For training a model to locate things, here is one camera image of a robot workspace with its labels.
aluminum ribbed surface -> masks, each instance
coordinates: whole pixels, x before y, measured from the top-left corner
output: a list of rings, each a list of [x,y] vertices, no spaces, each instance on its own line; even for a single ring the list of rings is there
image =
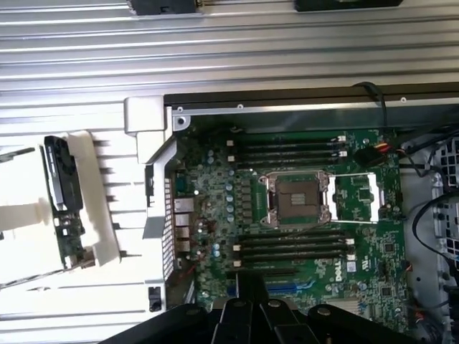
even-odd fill
[[[312,14],[295,13],[292,1],[204,3],[203,14],[137,18],[124,0],[0,1],[0,147],[92,131],[128,254],[140,253],[145,198],[135,141],[123,134],[125,98],[459,81],[457,0]],[[0,343],[90,342],[141,321],[139,264],[124,259],[124,272],[66,280],[21,302],[0,295],[0,320],[10,319],[0,321]]]

green circuit board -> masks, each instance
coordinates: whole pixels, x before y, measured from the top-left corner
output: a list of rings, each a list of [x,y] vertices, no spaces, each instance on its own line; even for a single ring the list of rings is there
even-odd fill
[[[326,138],[345,138],[332,161],[321,164],[321,159],[312,156],[309,159],[312,163],[289,165],[290,157],[284,155],[278,165],[272,161],[264,165],[257,162],[259,156],[269,155],[269,147],[279,142],[299,147],[302,140],[315,142]],[[196,264],[198,303],[210,308],[215,298],[234,294],[235,281],[228,272],[284,269],[294,272],[265,276],[268,291],[273,296],[291,299],[303,312],[326,302],[407,333],[404,305],[408,295],[398,158],[388,155],[383,165],[367,170],[362,170],[351,158],[357,149],[377,145],[382,139],[378,130],[235,134],[235,142],[242,147],[260,143],[268,147],[266,153],[255,154],[254,160],[249,157],[252,160],[247,164],[237,163],[233,138],[208,146],[187,142],[185,168],[177,171],[174,185],[177,197],[193,195],[197,205],[190,227],[190,257]],[[318,186],[321,176],[326,176],[329,183],[330,178],[335,178],[336,192],[332,198]],[[275,200],[267,193],[269,185],[278,188]],[[327,197],[328,202],[335,204],[334,219],[327,214],[322,217],[325,214],[321,212],[322,205],[316,204],[315,196],[301,190],[316,187],[322,205]],[[299,191],[282,196],[281,188]],[[375,198],[379,199],[376,213]],[[285,202],[290,202],[290,206],[283,205]],[[270,222],[267,214],[273,208],[278,210],[278,217]],[[323,232],[310,238],[308,230]],[[328,233],[339,235],[340,239],[328,243],[331,240]],[[244,235],[255,238],[252,240],[255,247],[248,247],[246,255],[241,256],[242,252],[235,247],[244,245],[241,242]],[[289,244],[264,246],[262,238],[270,235],[288,235]],[[327,238],[325,245],[331,244],[331,250],[346,243],[351,249],[346,248],[345,253],[335,257],[315,257],[309,253],[308,240],[317,237]],[[276,254],[284,254],[286,258],[273,259]]]

pcie slot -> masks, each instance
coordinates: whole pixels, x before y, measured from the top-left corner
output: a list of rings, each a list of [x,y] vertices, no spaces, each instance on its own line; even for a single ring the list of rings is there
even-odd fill
[[[291,260],[311,260],[311,259],[333,259],[343,257],[346,252],[295,252],[289,254],[260,254],[257,256],[244,257],[240,261],[235,261],[234,266],[243,265],[246,262],[272,262],[272,261],[291,261]]]
[[[286,246],[298,244],[312,244],[321,242],[343,242],[346,239],[344,235],[333,236],[314,236],[314,237],[292,237],[292,238],[276,238],[276,239],[259,239],[259,240],[246,240],[241,243],[243,247],[257,247],[257,246]]]
[[[295,283],[273,283],[270,285],[266,285],[266,290],[270,294],[294,294],[297,291],[301,290]],[[229,297],[236,296],[236,286],[230,285],[227,287],[227,294]]]
[[[250,255],[257,254],[282,254],[282,253],[301,253],[301,252],[317,252],[317,251],[336,251],[342,250],[346,251],[348,248],[347,244],[327,244],[327,245],[295,245],[295,246],[286,246],[286,247],[247,247],[241,248],[238,253],[240,257],[247,257]]]
[[[294,276],[298,269],[296,268],[273,268],[273,269],[238,269],[238,270],[229,270],[226,271],[227,279],[233,280],[236,278],[236,274],[239,272],[253,273],[253,274],[262,274],[265,277],[284,277],[284,276]]]
[[[275,238],[285,238],[295,235],[295,238],[298,237],[309,237],[313,235],[317,236],[331,236],[331,235],[344,235],[343,231],[338,229],[311,229],[311,230],[304,230],[298,232],[277,232],[277,233],[259,233],[259,234],[241,234],[237,238],[240,242],[244,240],[251,240],[251,239],[275,239]]]

ram slot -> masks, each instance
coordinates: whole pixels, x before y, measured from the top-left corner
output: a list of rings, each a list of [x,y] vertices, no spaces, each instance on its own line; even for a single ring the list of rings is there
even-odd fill
[[[236,163],[258,163],[264,161],[301,161],[310,159],[329,159],[339,158],[345,155],[345,151],[339,150],[319,150],[314,152],[272,152],[257,154],[240,154],[235,156]]]
[[[292,168],[292,167],[302,167],[302,166],[326,166],[326,165],[336,165],[343,160],[341,157],[335,158],[310,158],[310,159],[301,159],[301,160],[266,160],[266,161],[258,161],[258,162],[246,162],[246,163],[238,163],[236,162],[236,167],[242,170],[248,168],[269,168],[273,167],[275,163],[277,168]]]
[[[291,244],[312,244],[320,242],[343,242],[346,239],[344,235],[331,235],[331,236],[313,236],[313,237],[285,237],[276,239],[258,239],[246,240],[241,243],[243,247],[257,247],[257,246],[278,246],[278,245],[291,245]]]
[[[316,152],[316,151],[341,151],[345,148],[344,144],[331,145],[241,145],[233,150],[236,155],[243,154],[270,154],[270,153],[285,153],[285,152]]]
[[[284,145],[299,145],[299,146],[308,146],[308,145],[342,145],[346,143],[345,136],[336,136],[333,138],[314,138],[314,139],[288,139],[288,138],[275,138],[272,140],[266,140],[265,138],[260,138],[257,140],[257,134],[250,135],[251,140],[235,140],[235,146],[244,146],[253,148],[270,148],[278,147]]]
[[[310,236],[332,236],[332,235],[344,235],[344,231],[338,229],[311,229],[301,231],[290,231],[290,232],[276,232],[276,233],[258,233],[258,234],[241,234],[237,239],[242,242],[244,240],[252,239],[276,239],[293,236],[298,237],[310,237]]]

circuit board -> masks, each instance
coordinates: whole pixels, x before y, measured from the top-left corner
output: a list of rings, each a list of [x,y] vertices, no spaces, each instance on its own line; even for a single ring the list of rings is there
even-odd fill
[[[197,302],[235,296],[234,272],[256,270],[270,295],[303,312],[330,303],[407,333],[398,158],[367,170],[351,158],[382,138],[348,130],[186,143],[174,185],[197,205],[188,255]]]

